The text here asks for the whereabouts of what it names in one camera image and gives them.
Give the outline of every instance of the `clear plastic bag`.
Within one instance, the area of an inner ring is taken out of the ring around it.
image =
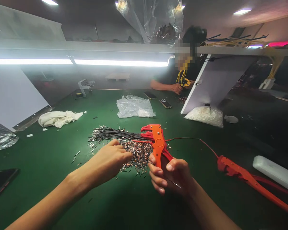
[[[185,118],[223,128],[223,112],[210,106],[195,107]]]
[[[14,133],[0,127],[0,150],[11,147],[18,139],[19,138]]]
[[[181,0],[119,0],[117,10],[144,43],[174,45],[183,31]]]
[[[149,99],[144,99],[138,96],[128,95],[126,98],[122,96],[122,99],[116,101],[119,112],[117,113],[119,118],[127,117],[154,117],[153,108],[151,107]]]

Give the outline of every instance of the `white divider board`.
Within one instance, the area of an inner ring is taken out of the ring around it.
[[[209,103],[217,106],[232,89],[247,68],[256,60],[255,56],[230,56],[209,54],[207,58],[220,58],[205,62],[184,104],[181,114],[187,114],[198,106]]]
[[[0,66],[0,124],[13,127],[49,104],[18,66]]]

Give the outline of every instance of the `plastic sheet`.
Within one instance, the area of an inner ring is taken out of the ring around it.
[[[0,39],[65,41],[60,23],[2,5]]]
[[[144,43],[174,45],[183,31],[181,0],[119,0],[117,10]]]
[[[185,118],[223,128],[223,112],[210,106],[195,107]]]
[[[127,117],[154,117],[153,108],[151,107],[149,99],[144,99],[138,96],[128,95],[126,98],[122,96],[122,99],[116,101],[119,112],[117,113],[119,118]]]
[[[14,133],[0,127],[0,150],[11,147],[18,139],[19,138]]]

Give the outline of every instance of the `fluorescent light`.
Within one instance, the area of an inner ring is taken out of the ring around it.
[[[241,14],[245,14],[247,12],[250,12],[252,9],[242,9],[242,10],[239,10],[237,12],[235,12],[234,14],[235,15],[241,15]]]
[[[42,0],[42,1],[49,4],[49,5],[59,5],[59,4],[55,3],[53,0]]]
[[[70,59],[0,59],[0,65],[72,65]]]
[[[262,48],[262,45],[251,45],[247,47],[248,49],[258,49],[258,48]]]
[[[166,67],[169,65],[169,62],[80,60],[80,59],[75,59],[75,63],[78,65],[120,65],[120,66],[142,66],[142,67]]]

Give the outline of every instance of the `white rag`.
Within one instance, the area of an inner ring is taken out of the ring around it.
[[[72,121],[78,120],[83,113],[73,113],[72,111],[53,111],[41,115],[38,119],[38,123],[41,127],[56,126],[62,128],[63,125]]]

